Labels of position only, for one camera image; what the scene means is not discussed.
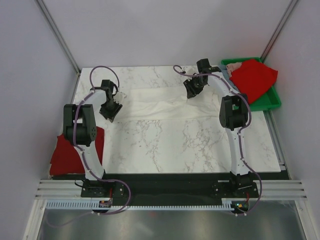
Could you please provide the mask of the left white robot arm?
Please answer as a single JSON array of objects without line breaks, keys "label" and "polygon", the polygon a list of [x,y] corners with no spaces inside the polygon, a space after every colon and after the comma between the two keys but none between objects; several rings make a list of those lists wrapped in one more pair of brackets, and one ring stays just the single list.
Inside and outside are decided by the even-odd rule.
[{"label": "left white robot arm", "polygon": [[123,107],[114,100],[117,93],[116,84],[104,79],[101,86],[91,89],[89,95],[78,104],[66,104],[63,107],[62,134],[80,156],[85,178],[95,181],[92,191],[99,197],[109,193],[110,185],[103,180],[105,170],[96,149],[98,128],[95,113],[112,123]]}]

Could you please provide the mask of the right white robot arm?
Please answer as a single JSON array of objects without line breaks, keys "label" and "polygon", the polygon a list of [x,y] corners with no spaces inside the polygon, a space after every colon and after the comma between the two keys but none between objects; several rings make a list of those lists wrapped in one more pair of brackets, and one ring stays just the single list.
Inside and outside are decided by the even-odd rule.
[{"label": "right white robot arm", "polygon": [[245,131],[252,121],[248,97],[240,93],[224,78],[219,67],[210,65],[207,58],[196,62],[198,73],[183,82],[187,98],[199,95],[205,86],[213,88],[220,102],[219,122],[225,129],[231,154],[231,173],[244,176],[250,172],[245,160]]}]

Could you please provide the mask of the white t shirt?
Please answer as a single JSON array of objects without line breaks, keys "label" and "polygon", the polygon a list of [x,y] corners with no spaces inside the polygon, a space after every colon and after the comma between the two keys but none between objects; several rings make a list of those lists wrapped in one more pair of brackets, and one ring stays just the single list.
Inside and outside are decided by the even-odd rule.
[{"label": "white t shirt", "polygon": [[218,117],[220,102],[211,87],[187,99],[184,86],[131,89],[116,115],[118,122],[187,120]]}]

